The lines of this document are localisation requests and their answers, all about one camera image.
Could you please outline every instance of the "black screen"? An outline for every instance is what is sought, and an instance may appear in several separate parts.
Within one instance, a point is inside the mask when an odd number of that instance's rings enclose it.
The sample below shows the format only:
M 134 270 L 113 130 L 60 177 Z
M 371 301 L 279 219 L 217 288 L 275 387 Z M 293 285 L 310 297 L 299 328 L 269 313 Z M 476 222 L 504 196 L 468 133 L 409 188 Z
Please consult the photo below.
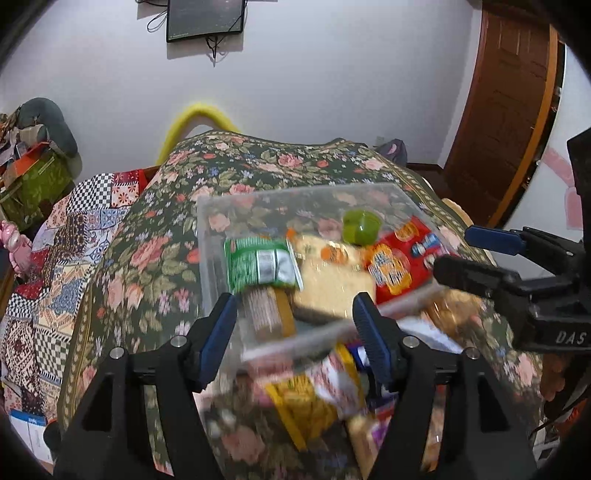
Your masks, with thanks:
M 169 0 L 167 41 L 240 33 L 245 0 Z

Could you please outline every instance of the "green snack package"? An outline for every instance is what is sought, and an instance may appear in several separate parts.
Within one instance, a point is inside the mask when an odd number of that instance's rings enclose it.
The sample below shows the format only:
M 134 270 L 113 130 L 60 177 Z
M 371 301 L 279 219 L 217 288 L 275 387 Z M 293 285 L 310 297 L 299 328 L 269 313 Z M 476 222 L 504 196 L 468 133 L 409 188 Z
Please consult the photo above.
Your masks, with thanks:
M 237 293 L 254 285 L 303 288 L 300 269 L 289 240 L 259 236 L 232 238 L 224 242 L 228 286 Z

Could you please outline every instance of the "patchwork quilt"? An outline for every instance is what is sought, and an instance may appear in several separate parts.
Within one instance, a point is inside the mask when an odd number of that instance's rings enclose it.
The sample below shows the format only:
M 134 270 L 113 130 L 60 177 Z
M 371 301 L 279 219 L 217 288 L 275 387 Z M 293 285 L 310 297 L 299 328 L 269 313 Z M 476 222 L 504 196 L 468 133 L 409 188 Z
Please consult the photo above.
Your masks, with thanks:
M 142 170 L 97 175 L 56 203 L 39 230 L 28 281 L 15 288 L 0 322 L 7 412 L 56 418 L 80 300 L 146 184 Z

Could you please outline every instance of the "pink object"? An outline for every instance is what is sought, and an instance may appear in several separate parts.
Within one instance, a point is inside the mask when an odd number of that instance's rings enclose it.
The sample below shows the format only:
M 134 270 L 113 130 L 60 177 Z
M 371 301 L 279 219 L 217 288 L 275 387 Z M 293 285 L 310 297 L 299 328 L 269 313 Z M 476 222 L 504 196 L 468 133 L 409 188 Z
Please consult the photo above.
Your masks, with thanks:
M 583 229 L 583 208 L 581 197 L 574 187 L 569 187 L 564 194 L 564 207 L 566 209 L 566 226 L 569 230 Z
M 0 240 L 9 252 L 10 263 L 17 275 L 25 276 L 31 268 L 31 241 L 12 222 L 0 222 Z
M 553 148 L 546 149 L 542 162 L 548 165 L 568 187 L 564 194 L 564 212 L 566 213 L 566 228 L 569 230 L 583 229 L 583 209 L 581 197 L 574 187 L 573 167 Z

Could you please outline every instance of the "pink toy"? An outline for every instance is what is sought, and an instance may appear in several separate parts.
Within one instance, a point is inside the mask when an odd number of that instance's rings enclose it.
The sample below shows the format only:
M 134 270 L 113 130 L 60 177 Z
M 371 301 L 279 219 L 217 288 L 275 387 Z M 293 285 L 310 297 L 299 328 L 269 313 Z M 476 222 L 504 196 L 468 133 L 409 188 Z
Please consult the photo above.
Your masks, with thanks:
M 18 231 L 12 222 L 3 220 L 0 222 L 0 239 L 4 248 L 9 251 L 12 267 L 17 275 L 25 276 L 31 267 L 31 241 Z

